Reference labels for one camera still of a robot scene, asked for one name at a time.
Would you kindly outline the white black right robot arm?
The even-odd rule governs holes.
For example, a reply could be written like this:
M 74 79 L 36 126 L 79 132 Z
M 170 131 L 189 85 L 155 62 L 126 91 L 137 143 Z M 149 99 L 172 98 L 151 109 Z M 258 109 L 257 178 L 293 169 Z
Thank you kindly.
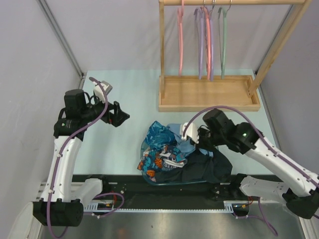
M 242 112 L 244 122 L 234 124 L 223 112 L 225 106 L 208 107 L 199 112 L 208 127 L 198 131 L 198 145 L 205 149 L 227 146 L 262 164 L 281 182 L 242 176 L 231 185 L 230 195 L 241 200 L 246 195 L 262 197 L 285 205 L 293 214 L 311 219 L 319 209 L 319 176 L 304 168 L 273 145 Z

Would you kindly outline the sage green hanger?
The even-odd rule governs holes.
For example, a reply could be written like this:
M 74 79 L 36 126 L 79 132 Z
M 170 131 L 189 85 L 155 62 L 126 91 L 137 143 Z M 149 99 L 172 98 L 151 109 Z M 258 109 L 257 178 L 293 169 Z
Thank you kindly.
M 220 69 L 221 69 L 221 79 L 225 77 L 226 68 L 226 50 L 227 50 L 227 13 L 223 7 L 218 9 L 218 36 L 219 36 L 219 49 L 220 49 Z

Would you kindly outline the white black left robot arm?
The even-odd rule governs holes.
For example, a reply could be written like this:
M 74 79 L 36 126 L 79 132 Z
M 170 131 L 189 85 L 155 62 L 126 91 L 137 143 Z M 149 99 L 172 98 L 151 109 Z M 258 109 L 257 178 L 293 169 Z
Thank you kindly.
M 129 119 L 117 101 L 107 102 L 110 86 L 94 88 L 93 96 L 76 89 L 64 95 L 54 125 L 54 155 L 50 172 L 39 201 L 33 202 L 33 216 L 44 226 L 76 227 L 80 224 L 84 208 L 97 196 L 109 196 L 110 186 L 103 175 L 91 175 L 76 190 L 71 190 L 75 161 L 90 123 L 102 120 L 119 127 Z

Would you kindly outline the light blue shorts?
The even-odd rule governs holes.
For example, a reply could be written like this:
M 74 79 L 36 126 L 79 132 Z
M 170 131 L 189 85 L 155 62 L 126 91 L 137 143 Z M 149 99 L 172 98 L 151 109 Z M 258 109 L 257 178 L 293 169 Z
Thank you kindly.
M 185 157 L 189 156 L 195 151 L 195 146 L 190 143 L 190 140 L 185 141 L 181 139 L 181 124 L 170 123 L 166 127 L 174 134 L 175 140 L 177 142 L 176 147 L 185 155 Z

